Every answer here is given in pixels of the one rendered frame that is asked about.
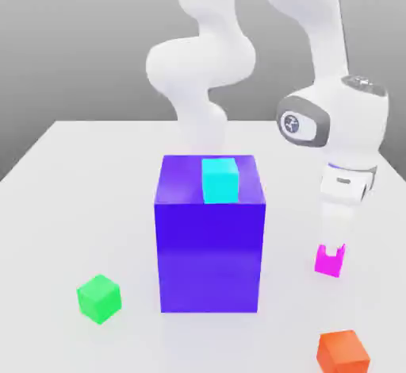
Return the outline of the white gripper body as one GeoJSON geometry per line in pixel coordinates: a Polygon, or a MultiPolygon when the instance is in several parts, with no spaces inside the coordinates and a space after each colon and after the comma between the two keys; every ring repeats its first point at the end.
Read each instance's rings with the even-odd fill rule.
{"type": "Polygon", "coordinates": [[[323,201],[321,204],[321,243],[326,247],[342,247],[348,240],[352,206],[323,201]]]}

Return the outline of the small magenta cube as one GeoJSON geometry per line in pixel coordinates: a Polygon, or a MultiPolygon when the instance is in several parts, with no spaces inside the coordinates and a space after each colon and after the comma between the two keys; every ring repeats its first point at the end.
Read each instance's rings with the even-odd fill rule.
{"type": "Polygon", "coordinates": [[[321,244],[317,249],[314,271],[338,278],[342,269],[345,251],[346,245],[343,244],[337,248],[334,256],[330,256],[326,252],[326,246],[321,244]]]}

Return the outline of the small orange cube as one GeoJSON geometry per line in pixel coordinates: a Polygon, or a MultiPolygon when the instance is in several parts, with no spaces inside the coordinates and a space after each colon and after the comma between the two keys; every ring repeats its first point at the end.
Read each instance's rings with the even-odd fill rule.
{"type": "Polygon", "coordinates": [[[323,373],[367,373],[370,357],[354,330],[320,335],[316,360],[323,373]]]}

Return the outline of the small cyan cube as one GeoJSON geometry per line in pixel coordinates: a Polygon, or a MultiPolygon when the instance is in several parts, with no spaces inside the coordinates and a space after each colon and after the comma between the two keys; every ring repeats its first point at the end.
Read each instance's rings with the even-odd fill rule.
{"type": "Polygon", "coordinates": [[[236,203],[239,196],[239,169],[233,157],[204,158],[201,185],[206,204],[236,203]]]}

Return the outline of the small green cube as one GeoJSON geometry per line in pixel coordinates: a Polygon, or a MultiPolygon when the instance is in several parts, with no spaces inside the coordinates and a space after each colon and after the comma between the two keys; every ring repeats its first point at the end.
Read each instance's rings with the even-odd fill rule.
{"type": "Polygon", "coordinates": [[[94,276],[76,292],[81,313],[99,325],[122,308],[119,285],[104,275],[94,276]]]}

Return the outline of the large blue box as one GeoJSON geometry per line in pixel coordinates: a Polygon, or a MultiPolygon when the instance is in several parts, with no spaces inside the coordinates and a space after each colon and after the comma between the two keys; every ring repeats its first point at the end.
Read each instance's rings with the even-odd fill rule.
{"type": "Polygon", "coordinates": [[[208,204],[202,156],[165,155],[155,194],[160,308],[164,313],[258,309],[266,199],[253,156],[236,156],[239,200],[208,204]]]}

